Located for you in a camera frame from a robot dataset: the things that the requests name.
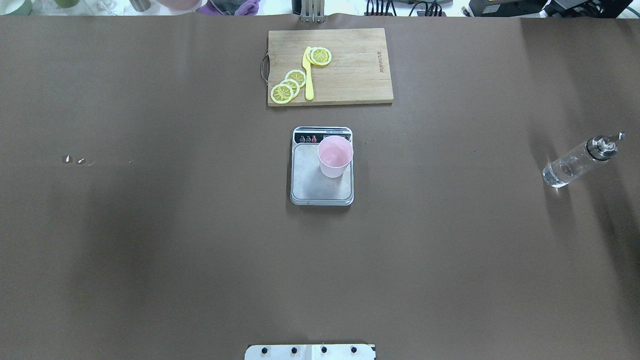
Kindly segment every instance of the glass bottle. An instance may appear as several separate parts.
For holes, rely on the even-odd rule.
[[[554,188],[561,188],[579,179],[592,168],[607,163],[618,153],[616,141],[624,138],[624,131],[620,131],[618,135],[591,138],[547,165],[542,170],[542,178]]]

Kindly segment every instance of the wooden cutting board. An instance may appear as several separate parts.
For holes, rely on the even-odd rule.
[[[305,99],[305,89],[288,104],[271,100],[271,89],[292,69],[302,67],[307,46],[332,53],[325,67],[312,65],[316,96]],[[269,31],[269,106],[381,104],[394,101],[384,29]]]

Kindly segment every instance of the lemon slice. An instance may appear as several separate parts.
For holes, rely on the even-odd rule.
[[[307,53],[307,60],[309,60],[309,62],[313,65],[317,65],[316,62],[311,58],[311,52],[317,49],[317,47],[312,47],[311,49],[309,49],[309,52]]]
[[[309,51],[309,61],[314,65],[328,65],[331,62],[331,58],[331,51],[326,47],[314,47]]]
[[[287,75],[284,76],[284,78],[285,80],[286,79],[295,80],[300,87],[305,86],[305,83],[307,82],[307,75],[305,74],[305,72],[298,69],[293,69],[289,71]]]
[[[271,89],[271,100],[276,104],[286,104],[293,99],[294,91],[287,84],[277,84]]]
[[[298,94],[300,93],[300,85],[293,79],[284,79],[282,80],[281,84],[287,84],[291,86],[291,88],[293,89],[293,98],[291,98],[292,100],[295,99],[296,96],[298,96]]]

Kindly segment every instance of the black device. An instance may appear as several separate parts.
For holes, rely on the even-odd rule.
[[[633,0],[553,0],[545,6],[551,17],[617,18]]]
[[[539,13],[547,0],[470,0],[475,17],[512,17]]]
[[[291,12],[300,15],[302,12],[302,0],[291,0]]]

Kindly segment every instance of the white mounting plate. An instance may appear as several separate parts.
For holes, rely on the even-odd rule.
[[[375,359],[376,346],[371,344],[252,345],[244,353],[244,360]]]

